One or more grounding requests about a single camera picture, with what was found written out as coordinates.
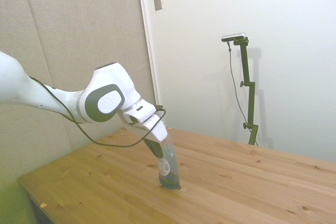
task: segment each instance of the light switch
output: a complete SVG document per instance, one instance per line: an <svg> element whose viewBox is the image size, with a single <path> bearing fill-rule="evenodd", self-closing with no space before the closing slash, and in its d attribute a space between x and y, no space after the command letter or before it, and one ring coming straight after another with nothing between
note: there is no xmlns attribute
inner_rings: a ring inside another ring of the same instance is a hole
<svg viewBox="0 0 336 224"><path fill-rule="evenodd" d="M155 10L161 10L162 9L162 0L154 0L154 6L155 6Z"/></svg>

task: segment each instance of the bottle label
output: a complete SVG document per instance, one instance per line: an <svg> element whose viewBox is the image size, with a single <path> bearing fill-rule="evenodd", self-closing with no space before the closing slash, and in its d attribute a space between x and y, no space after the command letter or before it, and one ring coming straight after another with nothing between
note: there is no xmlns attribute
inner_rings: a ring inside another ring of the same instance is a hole
<svg viewBox="0 0 336 224"><path fill-rule="evenodd" d="M157 159L159 172L162 176L167 176L170 172L170 165L168 161L164 158L158 158Z"/></svg>

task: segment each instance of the plastic bottle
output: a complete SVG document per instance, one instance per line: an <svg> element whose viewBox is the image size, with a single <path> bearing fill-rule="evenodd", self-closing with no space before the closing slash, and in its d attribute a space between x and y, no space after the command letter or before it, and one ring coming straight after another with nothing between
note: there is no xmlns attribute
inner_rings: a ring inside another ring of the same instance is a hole
<svg viewBox="0 0 336 224"><path fill-rule="evenodd" d="M169 132L165 140L160 143L160 146L163 151L163 157L157 159L160 183L169 189L176 189L180 185L179 167L173 140Z"/></svg>

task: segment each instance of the blue liquid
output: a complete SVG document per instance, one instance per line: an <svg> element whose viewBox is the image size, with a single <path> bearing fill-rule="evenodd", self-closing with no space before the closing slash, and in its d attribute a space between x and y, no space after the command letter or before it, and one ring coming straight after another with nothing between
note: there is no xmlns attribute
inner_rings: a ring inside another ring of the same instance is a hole
<svg viewBox="0 0 336 224"><path fill-rule="evenodd" d="M166 176L159 175L160 183L169 188L169 189L177 189L180 185L180 179L177 175L172 172L168 173Z"/></svg>

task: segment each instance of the black cable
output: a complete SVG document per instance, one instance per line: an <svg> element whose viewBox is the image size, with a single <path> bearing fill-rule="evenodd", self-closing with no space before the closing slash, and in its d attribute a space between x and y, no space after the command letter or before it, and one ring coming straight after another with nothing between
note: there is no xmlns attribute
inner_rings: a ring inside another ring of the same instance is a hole
<svg viewBox="0 0 336 224"><path fill-rule="evenodd" d="M241 111L241 113L242 113L242 115L243 115L243 117L244 117L245 123L247 124L247 120L246 120L245 114L243 113L243 110L242 110L241 107L240 107L240 103L239 103L238 95L237 95L236 82L235 82L235 78L233 77L233 72L232 72L232 57L231 57L231 47L230 47L230 42L229 42L229 41L227 41L227 45L229 46L229 54L230 54L230 71L231 71L231 76L232 76L232 80L233 80L233 87L235 88L236 100L237 100L239 109L240 109L240 111Z"/></svg>
<svg viewBox="0 0 336 224"><path fill-rule="evenodd" d="M139 141L135 142L134 144L130 144L130 145L116 145L116 144L103 144L103 143L99 143L96 142L95 140L93 140L83 129L82 127L79 125L79 123L76 121L75 117L73 116L73 114L71 113L71 111L65 106L64 103L62 103L61 100L59 100L42 82L40 82L39 80L35 79L34 77L29 76L32 80L36 81L37 83L39 83L46 91L48 91L48 93L55 98L56 101L58 101L69 113L69 115L71 116L70 120L71 122L75 123L77 125L77 127L81 130L81 132L93 143L95 144L99 144L99 145L103 145L103 146L109 146L109 147L120 147L120 148L128 148L128 147L132 147L135 146L137 144L139 144L142 140L144 140L152 131L153 129L157 126L157 124L162 120L162 118L164 117L164 115L166 114L166 110L163 109L162 107L160 107L159 109L157 109L157 111L163 111L162 116L159 118L159 120L154 124L154 126L145 134L145 136L143 136Z"/></svg>

